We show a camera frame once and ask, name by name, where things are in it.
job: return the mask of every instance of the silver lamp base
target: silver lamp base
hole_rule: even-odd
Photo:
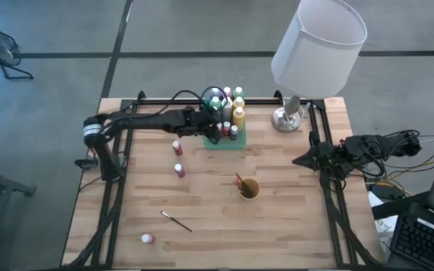
[[[294,132],[301,125],[301,116],[298,112],[294,114],[286,114],[284,107],[278,108],[271,118],[272,126],[278,132]]]

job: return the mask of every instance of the black keyboard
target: black keyboard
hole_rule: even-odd
[[[396,226],[391,251],[434,270],[434,214],[415,207],[400,215]]]

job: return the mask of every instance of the concrete floor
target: concrete floor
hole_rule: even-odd
[[[434,50],[434,0],[348,0],[369,30],[363,50]],[[125,0],[0,0],[0,30],[24,53],[111,52]],[[297,0],[139,0],[121,51],[276,50]],[[14,196],[0,234],[0,270],[60,263],[85,152],[82,120],[96,110],[109,59],[24,59],[34,81],[0,72],[0,173],[38,185]],[[210,84],[270,96],[269,58],[119,59],[110,97],[168,97]],[[355,134],[418,129],[434,134],[434,56],[360,57],[344,96]],[[406,166],[434,153],[434,142]],[[404,175],[412,193],[434,171]]]

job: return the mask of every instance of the green base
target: green base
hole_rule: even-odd
[[[210,143],[209,139],[205,136],[203,138],[203,145],[208,150],[242,150],[246,147],[247,137],[246,137],[246,124],[242,131],[237,134],[237,139],[232,140],[228,136],[224,136],[219,140],[217,145]]]

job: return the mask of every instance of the wooden table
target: wooden table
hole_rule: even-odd
[[[120,103],[121,99],[103,99],[99,111],[117,111]],[[344,100],[331,98],[325,104],[334,141],[351,136]],[[155,112],[160,107],[139,106],[138,112]],[[246,107],[247,146],[241,151],[208,151],[201,137],[191,136],[180,139],[184,155],[177,157],[171,147],[176,135],[135,130],[113,267],[335,267],[318,173],[291,164],[309,149],[310,120],[304,120],[297,132],[279,133],[270,123],[276,108]],[[182,179],[173,171],[177,162],[187,172]],[[240,198],[232,185],[236,172],[259,182],[257,199]],[[98,176],[98,169],[85,172],[81,185]],[[103,188],[98,181],[79,193],[63,263],[75,259],[94,234]],[[353,231],[382,260],[362,179],[348,178],[344,194]],[[162,210],[193,233],[163,217]],[[156,243],[143,244],[143,233],[153,233]],[[347,259],[341,232],[340,239]]]

